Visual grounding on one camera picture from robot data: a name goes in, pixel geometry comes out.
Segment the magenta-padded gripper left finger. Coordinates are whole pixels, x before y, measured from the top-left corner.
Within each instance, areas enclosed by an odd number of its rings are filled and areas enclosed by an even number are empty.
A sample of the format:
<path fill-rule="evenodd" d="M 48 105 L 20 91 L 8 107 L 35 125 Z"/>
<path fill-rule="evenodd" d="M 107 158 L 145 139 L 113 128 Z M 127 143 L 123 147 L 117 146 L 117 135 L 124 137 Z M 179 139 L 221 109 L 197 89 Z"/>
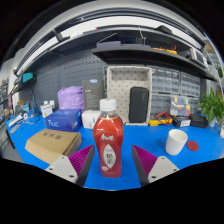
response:
<path fill-rule="evenodd" d="M 60 156 L 47 168 L 47 171 L 74 184 L 83 186 L 94 155 L 94 146 L 87 146 L 70 156 Z"/>

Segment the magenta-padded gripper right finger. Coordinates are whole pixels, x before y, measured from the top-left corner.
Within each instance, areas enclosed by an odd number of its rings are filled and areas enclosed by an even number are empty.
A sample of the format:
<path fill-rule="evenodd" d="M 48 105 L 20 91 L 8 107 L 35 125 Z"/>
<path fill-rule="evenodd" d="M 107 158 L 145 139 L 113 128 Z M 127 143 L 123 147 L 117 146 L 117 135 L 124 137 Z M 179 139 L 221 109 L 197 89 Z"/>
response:
<path fill-rule="evenodd" d="M 153 183 L 179 170 L 166 156 L 156 157 L 136 145 L 132 146 L 132 157 L 142 186 Z"/>

